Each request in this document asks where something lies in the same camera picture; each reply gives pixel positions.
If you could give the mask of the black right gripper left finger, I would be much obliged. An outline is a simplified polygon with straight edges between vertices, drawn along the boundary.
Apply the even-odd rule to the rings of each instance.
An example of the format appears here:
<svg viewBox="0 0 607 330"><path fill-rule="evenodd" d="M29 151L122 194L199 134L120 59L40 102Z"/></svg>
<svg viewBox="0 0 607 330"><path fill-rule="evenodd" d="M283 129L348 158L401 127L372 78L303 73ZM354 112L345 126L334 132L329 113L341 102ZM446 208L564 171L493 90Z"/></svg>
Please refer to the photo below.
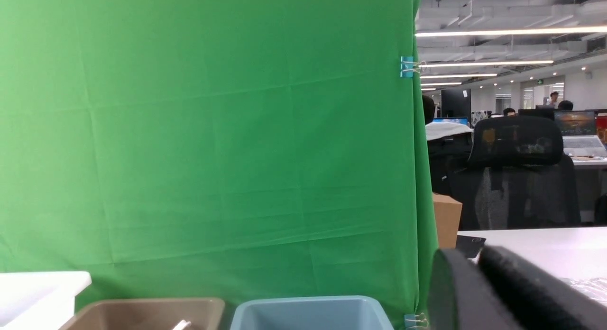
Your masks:
<svg viewBox="0 0 607 330"><path fill-rule="evenodd" d="M427 319L430 330L522 330L479 268L459 250L434 253Z"/></svg>

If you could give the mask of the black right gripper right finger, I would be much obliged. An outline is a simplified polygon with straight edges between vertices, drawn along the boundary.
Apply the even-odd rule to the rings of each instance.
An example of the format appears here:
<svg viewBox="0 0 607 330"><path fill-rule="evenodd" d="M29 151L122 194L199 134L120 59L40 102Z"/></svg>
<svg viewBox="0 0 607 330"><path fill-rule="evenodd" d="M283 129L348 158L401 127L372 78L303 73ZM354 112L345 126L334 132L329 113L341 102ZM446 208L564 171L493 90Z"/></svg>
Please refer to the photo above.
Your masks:
<svg viewBox="0 0 607 330"><path fill-rule="evenodd" d="M478 267L526 330L606 328L605 306L507 248L485 246Z"/></svg>

